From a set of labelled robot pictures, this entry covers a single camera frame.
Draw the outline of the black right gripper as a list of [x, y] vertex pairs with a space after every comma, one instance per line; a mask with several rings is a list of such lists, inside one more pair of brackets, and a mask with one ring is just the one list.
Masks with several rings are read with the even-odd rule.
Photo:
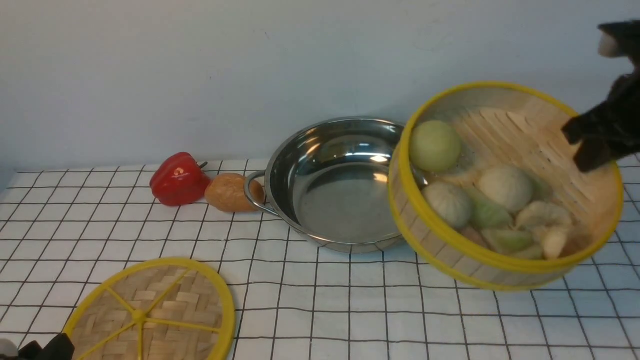
[[603, 102], [562, 127], [569, 145], [578, 145], [573, 162], [585, 174], [640, 150], [640, 21], [601, 23], [598, 29], [599, 55], [625, 58], [633, 71], [613, 82]]

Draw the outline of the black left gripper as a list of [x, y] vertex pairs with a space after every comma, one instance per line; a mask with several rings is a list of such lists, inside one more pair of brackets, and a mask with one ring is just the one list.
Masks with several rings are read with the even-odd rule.
[[18, 348], [9, 339], [0, 340], [1, 360], [72, 360], [76, 347], [66, 333], [58, 333], [46, 346], [31, 341]]

